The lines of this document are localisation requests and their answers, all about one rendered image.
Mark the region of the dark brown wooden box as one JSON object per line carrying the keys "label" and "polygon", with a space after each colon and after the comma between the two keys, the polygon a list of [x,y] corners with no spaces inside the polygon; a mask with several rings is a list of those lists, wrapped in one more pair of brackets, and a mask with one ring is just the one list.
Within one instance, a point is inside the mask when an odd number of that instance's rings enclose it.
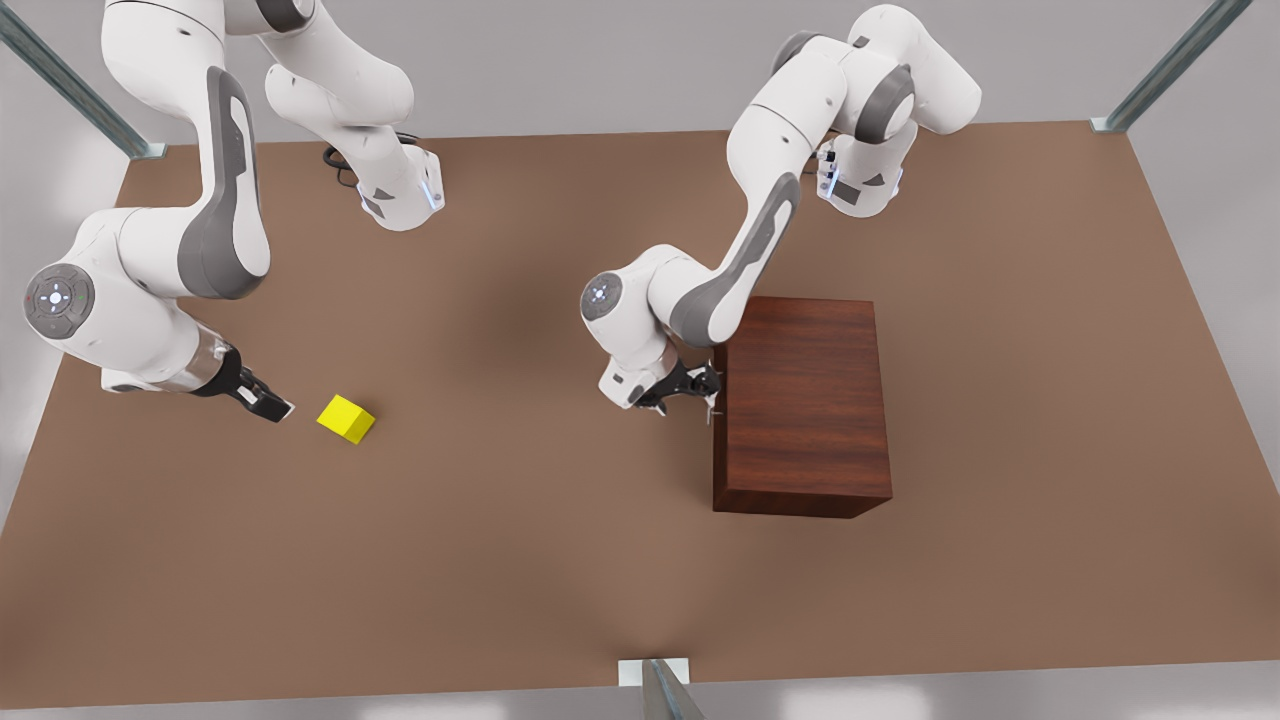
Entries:
{"label": "dark brown wooden box", "polygon": [[716,511],[851,519],[892,498],[872,302],[755,296],[714,365]]}

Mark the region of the yellow cube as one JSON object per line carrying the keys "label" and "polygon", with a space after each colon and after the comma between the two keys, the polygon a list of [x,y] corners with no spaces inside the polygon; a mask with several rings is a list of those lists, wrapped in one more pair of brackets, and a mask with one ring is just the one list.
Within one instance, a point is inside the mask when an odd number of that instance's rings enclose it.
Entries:
{"label": "yellow cube", "polygon": [[334,395],[320,411],[316,423],[352,445],[360,445],[372,428],[375,416],[348,398]]}

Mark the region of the silver frame post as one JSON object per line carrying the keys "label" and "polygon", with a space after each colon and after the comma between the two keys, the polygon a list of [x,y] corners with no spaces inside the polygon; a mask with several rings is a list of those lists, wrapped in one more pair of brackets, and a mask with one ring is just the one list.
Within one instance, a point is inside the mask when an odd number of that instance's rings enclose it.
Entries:
{"label": "silver frame post", "polygon": [[625,659],[618,685],[641,689],[643,720],[707,720],[689,693],[689,659]]}
{"label": "silver frame post", "polygon": [[146,141],[5,0],[0,0],[0,41],[131,160],[165,156],[165,143]]}
{"label": "silver frame post", "polygon": [[1110,114],[1091,118],[1091,129],[1126,133],[1253,1],[1213,0]]}

